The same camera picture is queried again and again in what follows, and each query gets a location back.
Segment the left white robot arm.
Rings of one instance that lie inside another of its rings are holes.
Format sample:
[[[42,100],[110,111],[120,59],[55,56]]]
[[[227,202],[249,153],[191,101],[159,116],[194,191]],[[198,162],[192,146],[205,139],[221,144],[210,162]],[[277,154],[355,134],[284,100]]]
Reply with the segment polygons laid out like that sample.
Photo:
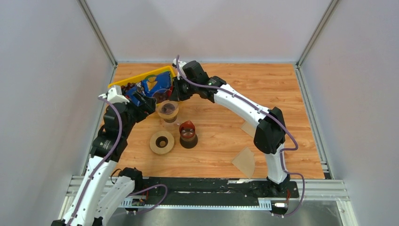
[[[155,112],[156,99],[135,93],[139,103],[122,95],[101,94],[99,100],[108,106],[103,125],[93,140],[86,172],[77,194],[61,219],[53,226],[104,226],[120,203],[130,194],[144,189],[143,174],[135,168],[124,168],[111,190],[102,196],[128,142],[132,128]]]

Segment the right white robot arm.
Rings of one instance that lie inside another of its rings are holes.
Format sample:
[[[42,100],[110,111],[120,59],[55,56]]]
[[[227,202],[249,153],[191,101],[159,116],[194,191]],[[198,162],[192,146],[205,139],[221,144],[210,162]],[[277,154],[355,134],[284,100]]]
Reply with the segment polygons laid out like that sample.
[[[202,99],[226,107],[249,123],[255,129],[254,145],[265,154],[269,191],[274,196],[282,196],[290,179],[283,170],[285,160],[280,154],[286,140],[282,111],[249,100],[218,76],[209,77],[197,61],[187,63],[174,59],[172,66],[177,69],[177,76],[173,79],[170,100],[184,101],[198,94]]]

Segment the brown glass dripper on base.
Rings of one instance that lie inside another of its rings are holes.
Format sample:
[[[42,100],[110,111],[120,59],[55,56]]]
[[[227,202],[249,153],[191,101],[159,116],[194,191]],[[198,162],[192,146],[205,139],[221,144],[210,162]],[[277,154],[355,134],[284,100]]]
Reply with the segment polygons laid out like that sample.
[[[179,127],[180,144],[186,149],[195,147],[198,143],[198,136],[196,128],[192,121],[188,120],[183,122]]]

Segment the far brown paper filter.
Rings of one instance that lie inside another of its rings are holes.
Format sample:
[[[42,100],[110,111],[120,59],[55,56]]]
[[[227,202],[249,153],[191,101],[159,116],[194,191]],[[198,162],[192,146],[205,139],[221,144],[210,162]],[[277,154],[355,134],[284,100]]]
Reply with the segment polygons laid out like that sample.
[[[241,130],[248,134],[250,137],[255,137],[256,127],[254,127],[247,121],[241,125]]]

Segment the brown paper filter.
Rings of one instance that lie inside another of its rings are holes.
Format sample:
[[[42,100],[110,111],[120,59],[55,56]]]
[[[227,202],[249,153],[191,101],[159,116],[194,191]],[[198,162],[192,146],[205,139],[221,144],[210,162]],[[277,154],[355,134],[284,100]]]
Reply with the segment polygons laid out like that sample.
[[[256,127],[254,127],[247,121],[241,125],[241,130],[248,134],[250,137],[255,137]]]
[[[247,178],[252,178],[255,171],[254,153],[245,147],[231,161],[231,163]]]

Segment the near brown paper filter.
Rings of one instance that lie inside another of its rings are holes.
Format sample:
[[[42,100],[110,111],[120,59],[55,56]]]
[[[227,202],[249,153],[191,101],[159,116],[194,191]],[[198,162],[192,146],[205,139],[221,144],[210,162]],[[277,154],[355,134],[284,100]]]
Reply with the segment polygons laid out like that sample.
[[[231,161],[231,163],[247,178],[252,178],[255,171],[254,153],[245,147]]]

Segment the blue chips bag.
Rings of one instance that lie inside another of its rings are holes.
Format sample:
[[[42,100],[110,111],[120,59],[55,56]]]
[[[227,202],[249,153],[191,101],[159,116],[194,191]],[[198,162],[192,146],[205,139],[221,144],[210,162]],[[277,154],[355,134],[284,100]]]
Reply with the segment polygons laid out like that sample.
[[[172,88],[172,81],[170,78],[170,72],[164,72],[159,75],[150,75],[146,79],[135,83],[136,86],[125,93],[125,97],[129,99],[132,103],[139,105],[139,100],[137,100],[133,94],[135,92],[141,93],[147,97],[152,97],[154,92],[159,89],[170,89]]]

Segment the yellow plastic basket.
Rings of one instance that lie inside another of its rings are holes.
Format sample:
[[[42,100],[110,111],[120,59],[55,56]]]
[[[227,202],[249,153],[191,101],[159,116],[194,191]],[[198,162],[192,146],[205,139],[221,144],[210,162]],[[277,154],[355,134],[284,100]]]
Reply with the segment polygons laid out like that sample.
[[[144,73],[138,73],[134,66],[131,64],[121,64],[117,67],[113,82],[111,82],[107,88],[111,88],[114,85],[126,86],[128,83],[140,82],[150,75],[159,75],[164,72],[170,72],[170,78],[176,77],[174,69],[170,65],[166,65],[159,68],[154,68],[151,71],[146,71]]]

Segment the dark grapes bunch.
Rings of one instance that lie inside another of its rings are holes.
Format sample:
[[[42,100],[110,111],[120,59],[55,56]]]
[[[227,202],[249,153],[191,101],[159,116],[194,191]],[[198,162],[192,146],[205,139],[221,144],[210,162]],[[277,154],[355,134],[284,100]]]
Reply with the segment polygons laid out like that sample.
[[[122,94],[124,95],[125,93],[127,93],[130,89],[134,88],[135,86],[136,86],[135,83],[128,83],[127,85],[122,85],[121,86]]]

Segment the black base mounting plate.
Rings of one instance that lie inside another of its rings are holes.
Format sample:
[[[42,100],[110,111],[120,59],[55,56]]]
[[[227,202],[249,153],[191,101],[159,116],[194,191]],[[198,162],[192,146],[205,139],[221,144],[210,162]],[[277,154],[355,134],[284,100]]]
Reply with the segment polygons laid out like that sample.
[[[161,202],[163,205],[191,206],[256,206],[260,198],[287,197],[299,198],[300,193],[296,182],[290,181],[284,189],[278,190],[268,180],[237,180],[235,178],[145,178],[135,188],[154,187],[144,195],[148,204]]]

